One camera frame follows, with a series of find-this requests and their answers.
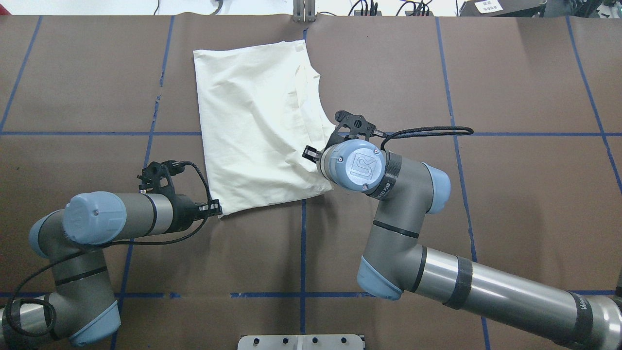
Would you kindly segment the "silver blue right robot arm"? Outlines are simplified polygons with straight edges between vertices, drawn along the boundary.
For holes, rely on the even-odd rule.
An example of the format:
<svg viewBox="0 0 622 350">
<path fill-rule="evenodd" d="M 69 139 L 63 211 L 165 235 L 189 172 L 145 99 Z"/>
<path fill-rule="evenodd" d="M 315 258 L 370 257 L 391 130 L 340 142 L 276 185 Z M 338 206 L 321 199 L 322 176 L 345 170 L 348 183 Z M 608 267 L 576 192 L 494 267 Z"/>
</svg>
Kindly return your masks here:
<svg viewBox="0 0 622 350">
<path fill-rule="evenodd" d="M 323 149 L 302 156 L 329 182 L 378 200 L 357 282 L 369 294 L 398 300 L 404 292 L 433 299 L 544 337 L 572 350 L 621 348 L 621 291 L 614 297 L 560 290 L 440 252 L 419 243 L 423 221 L 449 200 L 451 182 L 440 169 L 386 149 L 391 140 L 458 137 L 466 126 L 427 126 L 386 133 L 362 115 L 335 113 Z"/>
</svg>

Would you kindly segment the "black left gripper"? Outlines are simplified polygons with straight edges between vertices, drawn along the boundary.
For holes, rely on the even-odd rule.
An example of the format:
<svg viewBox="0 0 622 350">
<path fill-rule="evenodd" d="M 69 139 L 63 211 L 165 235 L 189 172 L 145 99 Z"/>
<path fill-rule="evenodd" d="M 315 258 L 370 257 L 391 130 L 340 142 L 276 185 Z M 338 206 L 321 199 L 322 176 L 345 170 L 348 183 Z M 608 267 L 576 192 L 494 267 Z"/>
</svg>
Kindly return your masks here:
<svg viewBox="0 0 622 350">
<path fill-rule="evenodd" d="M 154 205 L 154 227 L 150 233 L 184 232 L 196 221 L 224 214 L 220 202 L 194 202 L 189 196 L 176 193 L 173 176 L 184 172 L 187 166 L 197 170 L 200 179 L 204 179 L 190 161 L 153 161 L 138 175 L 141 181 L 138 190 Z"/>
</svg>

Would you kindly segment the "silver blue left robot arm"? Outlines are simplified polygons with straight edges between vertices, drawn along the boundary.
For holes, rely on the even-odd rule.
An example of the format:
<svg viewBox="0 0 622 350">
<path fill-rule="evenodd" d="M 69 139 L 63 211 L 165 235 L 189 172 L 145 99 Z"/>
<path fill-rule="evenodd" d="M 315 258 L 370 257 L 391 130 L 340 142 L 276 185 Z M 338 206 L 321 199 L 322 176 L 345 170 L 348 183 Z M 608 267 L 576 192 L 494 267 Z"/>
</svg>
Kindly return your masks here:
<svg viewBox="0 0 622 350">
<path fill-rule="evenodd" d="M 151 162 L 138 179 L 137 193 L 80 193 L 33 224 L 29 244 L 49 263 L 1 309 L 3 350 L 36 350 L 62 339 L 84 347 L 111 336 L 121 317 L 104 249 L 186 232 L 223 213 L 193 162 Z"/>
</svg>

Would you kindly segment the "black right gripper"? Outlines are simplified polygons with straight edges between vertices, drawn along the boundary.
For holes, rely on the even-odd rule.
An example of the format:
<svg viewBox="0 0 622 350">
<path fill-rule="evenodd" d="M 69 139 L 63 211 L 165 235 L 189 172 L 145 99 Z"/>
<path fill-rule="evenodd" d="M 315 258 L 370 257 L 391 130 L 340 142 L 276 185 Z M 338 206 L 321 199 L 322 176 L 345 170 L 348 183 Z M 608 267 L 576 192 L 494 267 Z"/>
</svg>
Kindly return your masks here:
<svg viewBox="0 0 622 350">
<path fill-rule="evenodd" d="M 334 118 L 338 124 L 329 136 L 325 151 L 334 145 L 349 140 L 358 140 L 360 137 L 365 141 L 369 141 L 372 137 L 387 137 L 386 133 L 379 131 L 375 124 L 367 121 L 363 115 L 355 115 L 345 110 L 339 110 L 335 113 Z M 318 162 L 321 160 L 322 151 L 312 146 L 305 146 L 302 157 L 311 162 Z"/>
</svg>

